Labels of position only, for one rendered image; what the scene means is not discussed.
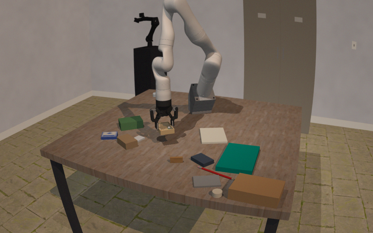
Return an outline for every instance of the beige round cap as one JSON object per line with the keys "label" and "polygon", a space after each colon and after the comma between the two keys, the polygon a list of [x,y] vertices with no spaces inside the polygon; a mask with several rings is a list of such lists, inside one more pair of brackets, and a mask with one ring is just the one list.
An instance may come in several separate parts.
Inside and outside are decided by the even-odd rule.
{"label": "beige round cap", "polygon": [[222,197],[222,190],[221,189],[213,189],[211,196],[214,198],[220,198]]}

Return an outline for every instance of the wooden tabletop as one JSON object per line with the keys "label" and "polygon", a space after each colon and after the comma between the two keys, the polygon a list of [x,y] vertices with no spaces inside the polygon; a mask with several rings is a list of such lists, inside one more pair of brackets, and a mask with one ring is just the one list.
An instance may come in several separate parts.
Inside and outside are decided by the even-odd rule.
{"label": "wooden tabletop", "polygon": [[[299,160],[302,108],[254,100],[216,97],[210,114],[189,114],[188,93],[172,92],[172,106],[178,106],[175,134],[160,136],[151,121],[149,109],[155,108],[154,90],[127,100],[108,112],[71,131],[42,148],[41,155],[86,174],[140,192],[175,202],[231,213],[288,220],[291,213]],[[118,118],[141,116],[144,128],[120,131]],[[170,121],[162,117],[159,122]],[[201,144],[200,128],[223,127],[229,143],[260,146],[253,175],[284,180],[279,208],[267,208],[213,198],[212,189],[194,188],[192,177],[213,175],[197,168],[191,156],[203,153],[215,163],[206,167],[215,171],[223,144]],[[125,150],[116,140],[100,140],[102,132],[118,131],[146,137],[139,146]],[[170,163],[170,157],[182,156],[183,163]],[[236,178],[238,174],[220,172]],[[221,177],[224,187],[227,178]]]}

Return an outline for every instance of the brown box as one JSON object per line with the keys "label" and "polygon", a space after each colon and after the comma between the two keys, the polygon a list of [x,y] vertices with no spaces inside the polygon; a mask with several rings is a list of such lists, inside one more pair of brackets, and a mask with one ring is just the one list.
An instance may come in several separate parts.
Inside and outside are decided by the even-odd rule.
{"label": "brown box", "polygon": [[283,180],[240,173],[228,188],[227,199],[277,208],[285,183]]}
{"label": "brown box", "polygon": [[182,156],[176,156],[176,157],[169,157],[170,160],[171,160],[171,163],[175,163],[175,162],[184,162],[184,160],[182,159]]}
{"label": "brown box", "polygon": [[138,140],[129,134],[120,135],[117,137],[117,143],[126,150],[132,149],[138,146]]}
{"label": "brown box", "polygon": [[167,135],[167,134],[175,134],[175,129],[172,127],[172,125],[169,122],[158,123],[158,131],[160,132],[161,136]]}

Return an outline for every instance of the gray wall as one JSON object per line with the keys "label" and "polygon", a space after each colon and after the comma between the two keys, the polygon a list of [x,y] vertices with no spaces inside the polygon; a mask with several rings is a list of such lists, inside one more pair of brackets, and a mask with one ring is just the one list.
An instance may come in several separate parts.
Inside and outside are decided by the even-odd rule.
{"label": "gray wall", "polygon": [[316,47],[312,115],[373,124],[373,1],[317,0]]}
{"label": "gray wall", "polygon": [[[158,17],[153,45],[159,44],[163,0],[90,1],[92,84],[95,91],[135,94],[133,49],[147,46],[151,22],[136,23],[139,13]],[[195,17],[222,55],[222,65],[213,87],[215,95],[243,98],[244,24],[243,2],[188,0]],[[182,18],[175,13],[174,66],[168,73],[171,90],[188,92],[198,83],[205,59],[203,50],[192,44]]]}
{"label": "gray wall", "polygon": [[89,0],[0,0],[0,133],[92,90]]}

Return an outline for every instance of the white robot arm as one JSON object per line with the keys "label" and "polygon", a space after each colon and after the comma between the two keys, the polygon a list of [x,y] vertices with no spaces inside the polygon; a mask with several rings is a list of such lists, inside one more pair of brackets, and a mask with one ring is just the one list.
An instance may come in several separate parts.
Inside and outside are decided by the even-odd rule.
{"label": "white robot arm", "polygon": [[[175,33],[172,26],[172,17],[178,13],[185,24],[185,34],[189,40],[202,48],[205,53],[205,61],[201,71],[201,77],[197,85],[197,92],[200,97],[208,97],[212,91],[221,67],[222,57],[218,50],[213,46],[204,29],[195,18],[186,0],[164,0],[162,8],[162,30],[158,49],[163,53],[163,57],[156,57],[152,62],[152,71],[156,80],[156,111],[157,117],[151,119],[157,122],[161,116],[170,116],[173,126],[171,106],[171,86],[170,78],[165,75],[174,66],[173,46]],[[175,107],[175,116],[177,117],[177,108]]]}

